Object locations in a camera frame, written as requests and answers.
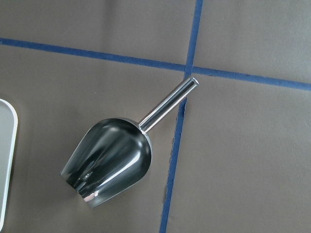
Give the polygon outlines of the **steel ice scoop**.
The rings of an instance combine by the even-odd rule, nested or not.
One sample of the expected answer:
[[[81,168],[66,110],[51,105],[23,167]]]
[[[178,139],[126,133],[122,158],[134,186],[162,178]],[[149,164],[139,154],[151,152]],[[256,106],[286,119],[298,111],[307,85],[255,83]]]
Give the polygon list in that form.
[[[152,162],[148,132],[199,85],[189,76],[140,122],[99,121],[84,135],[60,175],[91,208],[139,182]]]

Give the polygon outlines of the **cream serving tray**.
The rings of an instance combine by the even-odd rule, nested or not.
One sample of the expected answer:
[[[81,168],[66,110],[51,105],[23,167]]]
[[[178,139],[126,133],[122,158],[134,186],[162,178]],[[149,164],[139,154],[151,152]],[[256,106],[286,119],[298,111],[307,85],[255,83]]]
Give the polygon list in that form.
[[[18,116],[14,107],[0,100],[0,227],[4,225]]]

